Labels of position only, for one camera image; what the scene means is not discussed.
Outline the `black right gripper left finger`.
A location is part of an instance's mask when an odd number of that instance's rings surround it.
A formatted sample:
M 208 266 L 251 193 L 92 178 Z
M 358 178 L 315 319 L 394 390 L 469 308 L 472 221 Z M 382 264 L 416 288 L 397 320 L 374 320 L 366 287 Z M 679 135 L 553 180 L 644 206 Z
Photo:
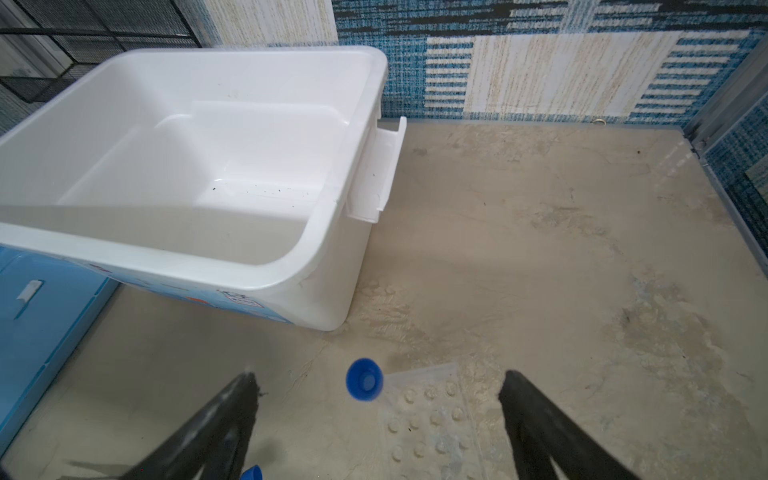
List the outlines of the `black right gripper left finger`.
M 237 375 L 123 479 L 238 479 L 248 450 L 260 387 Z

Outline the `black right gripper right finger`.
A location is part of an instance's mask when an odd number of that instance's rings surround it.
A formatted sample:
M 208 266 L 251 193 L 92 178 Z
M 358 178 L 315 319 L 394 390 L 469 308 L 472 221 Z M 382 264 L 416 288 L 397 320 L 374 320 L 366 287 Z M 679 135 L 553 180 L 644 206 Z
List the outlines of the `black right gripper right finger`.
M 520 479 L 635 479 L 521 372 L 508 370 L 498 394 Z

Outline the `blue-capped test tube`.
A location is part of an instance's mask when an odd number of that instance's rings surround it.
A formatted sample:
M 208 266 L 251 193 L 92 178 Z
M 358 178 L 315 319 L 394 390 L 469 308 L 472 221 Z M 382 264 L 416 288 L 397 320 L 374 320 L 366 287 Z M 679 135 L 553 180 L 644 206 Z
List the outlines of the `blue-capped test tube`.
M 354 361 L 346 374 L 345 384 L 350 396 L 358 401 L 373 401 L 383 389 L 384 375 L 379 365 L 369 358 Z
M 247 469 L 242 473 L 240 476 L 240 480 L 263 480 L 263 472 L 262 469 L 258 465 L 254 465 L 253 467 Z

